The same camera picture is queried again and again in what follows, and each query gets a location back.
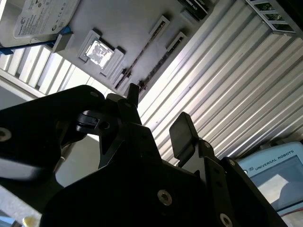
corrugated metal wall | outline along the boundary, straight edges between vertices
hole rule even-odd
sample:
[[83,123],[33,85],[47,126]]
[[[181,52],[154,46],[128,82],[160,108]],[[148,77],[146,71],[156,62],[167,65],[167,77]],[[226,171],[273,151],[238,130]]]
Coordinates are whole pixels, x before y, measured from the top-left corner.
[[303,41],[274,35],[245,1],[221,0],[139,104],[163,159],[185,111],[217,156],[303,135]]

bolt hole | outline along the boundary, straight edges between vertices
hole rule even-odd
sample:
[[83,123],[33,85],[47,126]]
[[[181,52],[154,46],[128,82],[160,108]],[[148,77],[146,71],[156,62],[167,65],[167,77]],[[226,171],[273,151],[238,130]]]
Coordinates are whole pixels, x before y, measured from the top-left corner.
[[210,144],[208,142],[204,142],[204,145],[207,147],[207,148],[210,148]]
[[161,197],[165,200],[165,201],[168,201],[169,200],[169,197],[166,195],[166,194],[162,194]]
[[235,163],[232,160],[228,160],[232,166],[235,166]]
[[223,220],[224,220],[224,222],[225,222],[227,225],[230,224],[230,222],[229,222],[229,220],[228,220],[227,218],[224,217]]
[[11,138],[11,132],[8,129],[0,128],[0,142],[8,141]]
[[220,188],[222,188],[222,184],[220,183],[220,182],[216,182],[216,184],[220,187]]
[[109,129],[110,124],[108,122],[101,122],[99,125],[100,129]]

black plastic part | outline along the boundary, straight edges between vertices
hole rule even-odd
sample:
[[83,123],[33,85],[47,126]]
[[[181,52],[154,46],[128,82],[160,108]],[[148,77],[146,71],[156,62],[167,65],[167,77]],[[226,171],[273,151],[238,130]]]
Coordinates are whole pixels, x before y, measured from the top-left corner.
[[131,83],[128,87],[127,98],[130,103],[134,104],[138,108],[139,103],[139,87]]
[[[29,181],[50,176],[60,159],[62,143],[67,144],[64,137],[71,122],[103,101],[96,89],[79,86],[1,110],[0,127],[8,129],[12,137],[0,142],[0,177]],[[69,141],[84,136],[72,135]]]
[[225,214],[234,227],[239,226],[234,217],[225,171],[218,164],[219,160],[214,156],[212,146],[200,139],[195,148],[194,154],[186,163],[183,163],[182,168],[195,173],[203,182],[208,195],[205,202],[209,204],[211,223],[220,223],[220,214]]
[[182,112],[169,129],[174,157],[182,167],[194,154],[196,143],[199,141],[198,133],[190,116]]
[[[207,207],[201,206],[206,194],[199,178],[163,163],[148,128],[128,123],[119,135],[124,143],[115,160],[54,196],[40,227],[193,226],[200,221]],[[159,201],[159,190],[170,194],[171,205]]]

